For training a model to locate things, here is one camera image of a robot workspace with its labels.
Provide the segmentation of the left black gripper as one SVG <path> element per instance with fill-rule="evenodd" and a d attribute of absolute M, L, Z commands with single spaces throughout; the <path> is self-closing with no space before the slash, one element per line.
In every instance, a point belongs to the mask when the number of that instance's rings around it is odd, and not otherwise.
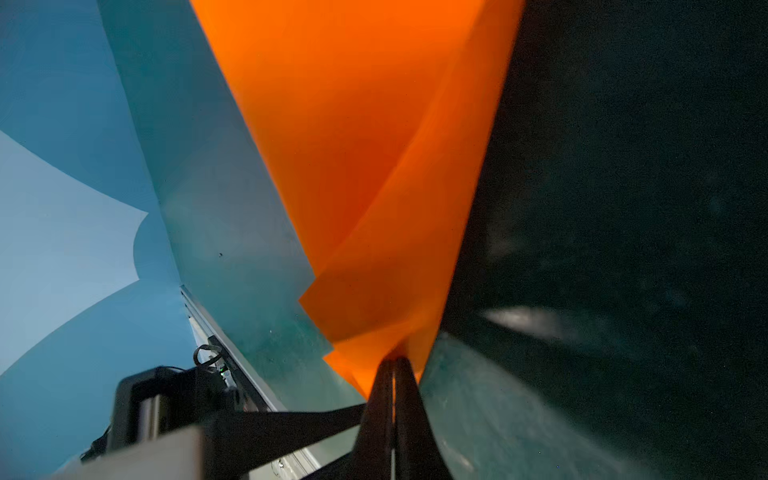
<path fill-rule="evenodd" d="M 238 479 L 280 457 L 360 424 L 365 406 L 325 412 L 235 412 L 240 392 L 205 367 L 156 367 L 117 386 L 109 450 L 197 424 L 206 479 Z"/>

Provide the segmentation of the orange square paper sheet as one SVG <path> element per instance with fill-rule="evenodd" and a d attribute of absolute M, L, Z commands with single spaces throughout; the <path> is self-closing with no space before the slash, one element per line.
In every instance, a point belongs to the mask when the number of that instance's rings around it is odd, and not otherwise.
<path fill-rule="evenodd" d="M 314 274 L 300 302 L 362 395 L 424 371 L 524 5 L 197 1 Z"/>

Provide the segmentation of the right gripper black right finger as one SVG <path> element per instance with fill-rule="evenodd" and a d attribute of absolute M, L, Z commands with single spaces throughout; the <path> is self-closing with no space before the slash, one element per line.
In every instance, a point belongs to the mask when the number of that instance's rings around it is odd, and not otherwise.
<path fill-rule="evenodd" d="M 430 427 L 411 363 L 394 362 L 395 478 L 451 480 Z"/>

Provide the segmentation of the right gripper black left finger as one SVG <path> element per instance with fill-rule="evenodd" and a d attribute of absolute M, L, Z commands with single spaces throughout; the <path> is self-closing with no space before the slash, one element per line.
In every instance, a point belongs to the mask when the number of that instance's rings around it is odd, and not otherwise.
<path fill-rule="evenodd" d="M 392 473 L 393 362 L 384 360 L 361 419 L 347 462 L 348 479 L 389 480 Z"/>

